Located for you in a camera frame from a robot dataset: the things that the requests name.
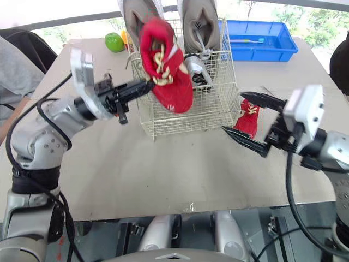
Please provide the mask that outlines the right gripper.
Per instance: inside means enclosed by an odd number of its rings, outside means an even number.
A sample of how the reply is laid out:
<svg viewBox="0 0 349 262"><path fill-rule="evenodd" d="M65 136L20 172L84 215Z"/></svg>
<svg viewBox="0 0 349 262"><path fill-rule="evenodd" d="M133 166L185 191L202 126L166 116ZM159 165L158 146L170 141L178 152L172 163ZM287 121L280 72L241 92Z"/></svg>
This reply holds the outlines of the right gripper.
<svg viewBox="0 0 349 262"><path fill-rule="evenodd" d="M287 129L282 113L287 100L282 100L266 93L250 91L241 92L240 95L254 105L258 105L261 108L269 108L279 113L268 131L268 143L258 142L240 130L221 126L227 135L238 144L258 153L263 158L267 157L271 147L284 151L294 151L293 143L289 142L292 133Z"/></svg>

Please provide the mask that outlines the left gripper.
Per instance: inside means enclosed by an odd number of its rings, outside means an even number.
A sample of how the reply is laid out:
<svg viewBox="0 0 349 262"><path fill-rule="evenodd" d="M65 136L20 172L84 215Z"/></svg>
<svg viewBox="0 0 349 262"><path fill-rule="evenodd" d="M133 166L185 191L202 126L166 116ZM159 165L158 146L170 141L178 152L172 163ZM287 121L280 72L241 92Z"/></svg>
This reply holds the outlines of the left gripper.
<svg viewBox="0 0 349 262"><path fill-rule="evenodd" d="M119 123L122 125L128 123L126 117L126 113L129 111L128 102L121 95L121 92L125 91L126 87L126 83L114 86L109 73L105 73L104 79L97 82L94 86L94 90L104 108L112 115L118 117Z"/></svg>

